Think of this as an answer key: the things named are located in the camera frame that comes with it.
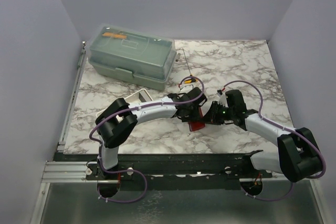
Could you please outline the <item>red leather card holder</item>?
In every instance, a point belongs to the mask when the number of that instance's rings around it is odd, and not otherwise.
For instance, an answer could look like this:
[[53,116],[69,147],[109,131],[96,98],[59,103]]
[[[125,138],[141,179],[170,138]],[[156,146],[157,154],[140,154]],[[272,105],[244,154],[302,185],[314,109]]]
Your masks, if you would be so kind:
[[205,127],[205,123],[199,121],[188,122],[190,132],[201,130]]

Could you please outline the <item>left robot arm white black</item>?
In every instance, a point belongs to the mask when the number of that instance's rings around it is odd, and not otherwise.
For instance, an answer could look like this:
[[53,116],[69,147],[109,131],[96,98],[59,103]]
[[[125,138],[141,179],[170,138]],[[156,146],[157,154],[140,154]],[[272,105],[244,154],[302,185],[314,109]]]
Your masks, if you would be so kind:
[[124,98],[116,99],[95,121],[92,130],[99,135],[98,173],[104,179],[116,175],[119,146],[130,136],[137,125],[157,119],[174,117],[195,121],[199,108],[207,101],[204,91],[192,88],[188,93],[170,93],[159,100],[128,103]]

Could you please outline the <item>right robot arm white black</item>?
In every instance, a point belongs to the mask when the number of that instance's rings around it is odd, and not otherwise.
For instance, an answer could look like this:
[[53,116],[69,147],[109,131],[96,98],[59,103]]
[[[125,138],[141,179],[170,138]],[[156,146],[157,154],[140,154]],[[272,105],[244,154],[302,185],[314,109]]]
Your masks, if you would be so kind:
[[244,131],[252,132],[271,142],[277,151],[267,153],[257,151],[250,160],[241,165],[242,173],[255,177],[260,170],[283,174],[295,183],[304,178],[313,178],[322,173],[325,164],[311,131],[277,126],[275,122],[259,115],[257,110],[248,109],[239,90],[224,93],[226,103],[212,102],[208,112],[202,117],[205,124],[222,125],[232,123]]

